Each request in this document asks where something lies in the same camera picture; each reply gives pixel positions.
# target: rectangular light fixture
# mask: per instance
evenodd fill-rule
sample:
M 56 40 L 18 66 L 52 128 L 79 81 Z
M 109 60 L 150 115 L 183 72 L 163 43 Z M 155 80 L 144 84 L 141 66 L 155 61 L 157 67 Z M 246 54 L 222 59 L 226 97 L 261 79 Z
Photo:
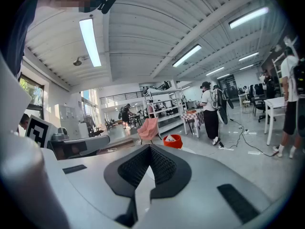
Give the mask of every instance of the rectangular light fixture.
M 246 67 L 244 67 L 244 68 L 241 68 L 241 69 L 239 69 L 239 70 L 241 71 L 241 70 L 246 69 L 246 68 L 249 68 L 249 67 L 251 67 L 251 66 L 253 66 L 253 65 L 254 65 L 254 64 L 251 64 L 251 65 L 246 66 Z
M 259 54 L 259 52 L 252 53 L 252 54 L 250 54 L 250 55 L 248 55 L 248 56 L 245 56 L 245 57 L 243 57 L 243 58 L 240 58 L 238 61 L 241 61 L 241 60 L 245 60 L 245 59 L 254 57 L 254 56 L 258 55 L 258 54 Z
M 221 68 L 219 68 L 218 70 L 212 71 L 212 72 L 210 72 L 210 73 L 208 73 L 208 74 L 206 74 L 206 75 L 213 74 L 213 73 L 215 73 L 216 71 L 219 71 L 219 70 L 222 70 L 222 69 L 224 69 L 224 67 L 221 67 Z
M 268 7 L 263 7 L 263 8 L 260 8 L 260 9 L 257 9 L 257 10 L 254 10 L 254 11 L 251 11 L 233 21 L 231 21 L 229 23 L 231 29 L 243 24 L 243 23 L 246 23 L 247 21 L 250 21 L 256 17 L 259 17 L 261 15 L 264 15 L 266 13 L 268 13 L 269 11 L 269 8 Z
M 217 79 L 223 78 L 223 77 L 228 76 L 228 75 L 230 75 L 230 74 L 225 74 L 223 76 L 218 77 Z
M 182 64 L 185 60 L 187 60 L 189 57 L 191 57 L 195 52 L 197 52 L 198 50 L 201 49 L 201 46 L 199 44 L 195 45 L 192 49 L 190 49 L 185 55 L 182 56 L 181 59 L 179 59 L 178 61 L 176 61 L 173 64 L 173 67 L 177 67 L 180 64 Z
M 91 62 L 94 67 L 101 66 L 99 53 L 96 47 L 96 41 L 93 29 L 93 19 L 85 19 L 80 21 L 81 34 L 84 39 L 87 52 L 90 56 Z

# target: floor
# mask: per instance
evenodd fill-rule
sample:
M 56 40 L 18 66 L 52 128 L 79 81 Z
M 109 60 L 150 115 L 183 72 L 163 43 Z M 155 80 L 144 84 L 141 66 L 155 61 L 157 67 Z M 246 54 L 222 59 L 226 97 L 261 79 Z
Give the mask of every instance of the floor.
M 254 116 L 252 110 L 253 106 L 250 106 L 248 113 L 243 114 L 239 102 L 234 102 L 234 109 L 229 109 L 228 113 L 230 118 L 244 125 L 244 128 L 248 129 L 250 133 L 256 133 L 256 135 L 245 136 L 250 145 L 271 155 L 273 153 L 272 146 L 280 143 L 284 116 L 276 118 L 271 143 L 267 146 L 267 134 L 264 134 L 265 120 L 258 123 L 258 116 L 261 112 L 257 110 L 256 116 Z M 191 149 L 196 154 L 209 156 L 222 162 L 257 185 L 272 201 L 277 200 L 292 187 L 292 184 L 299 175 L 305 154 L 302 150 L 296 150 L 294 158 L 289 159 L 289 150 L 293 144 L 293 138 L 291 138 L 289 146 L 284 149 L 282 158 L 277 156 L 268 157 L 262 153 L 257 154 L 258 150 L 248 146 L 242 137 L 237 147 L 233 146 L 229 149 L 237 143 L 241 132 L 238 127 L 239 124 L 230 120 L 227 125 L 220 125 L 220 138 L 227 149 L 219 149 L 217 146 L 212 145 L 211 140 L 206 135 L 204 125 L 201 127 L 199 138 L 191 134 L 189 127 L 188 135 L 185 135 L 183 125 L 163 133 L 161 136 L 164 137 L 168 134 L 181 135 L 183 147 Z M 138 144 L 139 140 L 136 129 L 123 130 L 122 126 L 108 131 L 108 135 L 111 139 L 131 137 L 136 144 Z M 163 144 L 158 137 L 153 139 L 153 143 Z M 144 216 L 145 209 L 149 208 L 149 193 L 152 188 L 154 188 L 154 181 L 146 174 L 136 190 L 139 219 Z

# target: pink chair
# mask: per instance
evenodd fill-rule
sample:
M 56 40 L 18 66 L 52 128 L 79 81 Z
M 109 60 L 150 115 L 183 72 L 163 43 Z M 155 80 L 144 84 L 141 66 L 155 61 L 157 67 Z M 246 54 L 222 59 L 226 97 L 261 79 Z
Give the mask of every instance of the pink chair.
M 137 131 L 138 131 L 138 135 L 141 139 L 141 144 L 142 144 L 143 139 L 150 140 L 152 142 L 152 139 L 159 133 L 158 118 L 145 119 L 144 124 Z

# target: red bucket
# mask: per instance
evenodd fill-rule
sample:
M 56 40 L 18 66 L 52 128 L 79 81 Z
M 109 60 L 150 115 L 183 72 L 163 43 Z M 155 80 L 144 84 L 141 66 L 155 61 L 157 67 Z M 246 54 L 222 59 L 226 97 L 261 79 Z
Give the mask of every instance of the red bucket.
M 177 135 L 177 134 L 172 134 L 171 135 L 176 141 L 173 141 L 173 142 L 167 142 L 166 141 L 166 138 L 167 136 L 165 136 L 163 138 L 163 144 L 164 146 L 167 146 L 167 147 L 173 147 L 173 148 L 182 148 L 182 141 L 181 141 L 181 136 L 180 135 Z

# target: black cap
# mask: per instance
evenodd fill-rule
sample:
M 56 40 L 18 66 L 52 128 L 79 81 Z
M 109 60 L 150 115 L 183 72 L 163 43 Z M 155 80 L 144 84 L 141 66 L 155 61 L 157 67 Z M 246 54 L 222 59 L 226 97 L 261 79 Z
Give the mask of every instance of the black cap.
M 200 88 L 210 88 L 211 83 L 210 82 L 202 82 L 202 86 Z

